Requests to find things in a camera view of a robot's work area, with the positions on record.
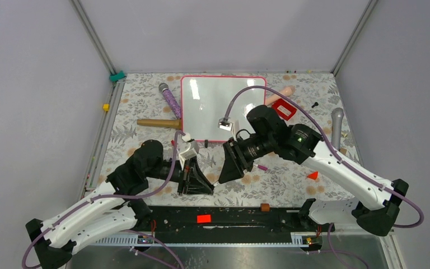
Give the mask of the pink framed whiteboard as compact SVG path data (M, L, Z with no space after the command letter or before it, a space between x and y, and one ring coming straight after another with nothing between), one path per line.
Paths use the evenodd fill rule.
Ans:
M235 101L229 120L236 122L237 129L252 131L246 120L247 113L265 101L267 85L264 77L234 75L188 75L181 79L182 131L196 141L225 142L235 133L219 128L218 122L225 116L232 98L242 89L252 86Z

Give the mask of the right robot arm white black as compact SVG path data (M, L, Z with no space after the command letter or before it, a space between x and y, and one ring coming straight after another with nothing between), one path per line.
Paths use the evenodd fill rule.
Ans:
M301 228L312 231L331 223L356 224L373 235L388 235L402 202L393 192L405 195L407 182L378 177L345 156L338 159L338 151L320 133L304 124L287 125L265 105L249 111L247 120L254 133L247 139L231 137L223 144L225 161L219 183L243 178L256 159L273 152L318 171L353 195L340 201L307 199L298 213Z

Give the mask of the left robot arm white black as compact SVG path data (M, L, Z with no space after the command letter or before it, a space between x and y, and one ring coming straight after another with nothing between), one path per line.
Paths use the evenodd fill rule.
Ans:
M148 179L178 184L178 194L212 195L214 185L197 161L197 143L190 142L181 160L164 160L163 145L147 140L106 181L57 216L32 219L26 230L41 268L60 268L87 245L122 230L147 229L153 220L145 203Z

